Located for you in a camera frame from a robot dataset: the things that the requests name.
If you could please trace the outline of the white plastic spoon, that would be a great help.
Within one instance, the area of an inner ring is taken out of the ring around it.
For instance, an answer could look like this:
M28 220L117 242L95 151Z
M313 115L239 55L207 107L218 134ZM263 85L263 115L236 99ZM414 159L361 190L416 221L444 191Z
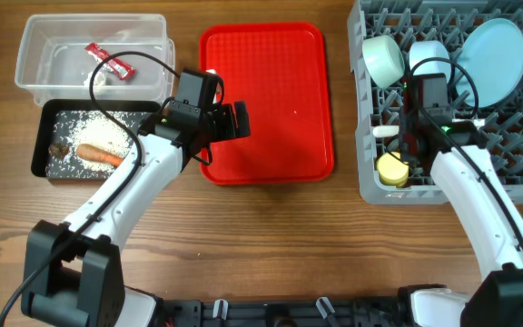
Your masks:
M471 122L479 129L485 125L484 119L472 119ZM372 134L375 138L392 137L399 133L400 127L398 125L379 125L372 129Z

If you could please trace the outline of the mint green bowl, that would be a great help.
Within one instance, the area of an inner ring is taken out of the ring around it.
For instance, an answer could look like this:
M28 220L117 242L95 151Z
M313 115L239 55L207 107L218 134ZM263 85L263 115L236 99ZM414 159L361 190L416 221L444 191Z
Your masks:
M362 53L370 77L379 88L388 88L404 75L402 52L390 36L366 39L362 45Z

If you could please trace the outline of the white rice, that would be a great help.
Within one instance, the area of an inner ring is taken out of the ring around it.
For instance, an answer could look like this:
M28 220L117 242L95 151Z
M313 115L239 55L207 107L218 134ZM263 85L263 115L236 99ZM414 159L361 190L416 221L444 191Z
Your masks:
M133 141L121 127L97 111L60 111L55 116L50 144L60 143L70 147L63 159L49 154L45 174L50 178L105 179L115 170L114 166L83 160L76 155L80 144L90 144L108 153L124 158Z

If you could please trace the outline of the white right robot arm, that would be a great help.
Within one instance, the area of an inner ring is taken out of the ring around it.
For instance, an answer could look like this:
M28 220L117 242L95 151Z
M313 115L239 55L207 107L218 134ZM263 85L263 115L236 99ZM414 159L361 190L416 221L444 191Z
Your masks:
M471 295L445 286L401 289L418 326L523 326L523 218L498 179L486 142L455 122L444 74L409 74L400 112L402 160L421 164L469 238L482 282Z

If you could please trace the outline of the yellow plastic cup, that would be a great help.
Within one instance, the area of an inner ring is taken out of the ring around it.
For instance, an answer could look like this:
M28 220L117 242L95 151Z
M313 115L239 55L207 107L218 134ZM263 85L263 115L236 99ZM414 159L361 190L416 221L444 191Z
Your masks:
M375 163L380 182L387 186L404 186L409 178L410 168L406 162L400 160L398 152L382 155Z

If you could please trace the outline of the large light blue plate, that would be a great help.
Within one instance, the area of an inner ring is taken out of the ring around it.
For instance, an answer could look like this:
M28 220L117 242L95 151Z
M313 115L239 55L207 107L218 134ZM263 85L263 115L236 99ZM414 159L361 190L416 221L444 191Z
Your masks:
M479 108L496 104L510 95L522 78L523 34L508 19L491 19L467 38L457 63L477 88Z

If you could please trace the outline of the orange carrot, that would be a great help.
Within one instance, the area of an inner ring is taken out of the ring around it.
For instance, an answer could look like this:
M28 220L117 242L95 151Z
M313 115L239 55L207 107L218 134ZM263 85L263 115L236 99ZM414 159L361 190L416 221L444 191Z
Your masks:
M80 144L76 148L76 155L83 160L101 164L110 164L114 167L118 167L123 162L123 158L90 144Z

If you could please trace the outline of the light blue bowl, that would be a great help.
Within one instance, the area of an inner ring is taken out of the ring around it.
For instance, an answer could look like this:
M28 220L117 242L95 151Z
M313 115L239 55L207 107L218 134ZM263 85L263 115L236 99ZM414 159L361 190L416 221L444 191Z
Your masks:
M449 59L446 47L439 41L422 41L414 43L409 51L410 72L420 61L429 58ZM451 64L442 61L430 61L422 64L414 73L415 75L424 74L444 74L448 82L451 77Z

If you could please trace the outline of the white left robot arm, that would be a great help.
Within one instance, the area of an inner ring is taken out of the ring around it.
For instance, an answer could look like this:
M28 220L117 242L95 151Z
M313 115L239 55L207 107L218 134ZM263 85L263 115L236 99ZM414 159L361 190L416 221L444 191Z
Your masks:
M223 101L213 70L181 73L175 97L149 116L98 191L61 223L28 235L23 315L53 326L165 326L163 299L125 286L121 252L153 199L201 151L250 134L243 102Z

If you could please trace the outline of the brown food scrap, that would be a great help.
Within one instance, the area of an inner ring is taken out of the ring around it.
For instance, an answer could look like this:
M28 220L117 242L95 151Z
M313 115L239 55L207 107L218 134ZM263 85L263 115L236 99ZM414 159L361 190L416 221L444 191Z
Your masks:
M70 153L70 147L60 143L50 144L48 153L54 158L63 160Z

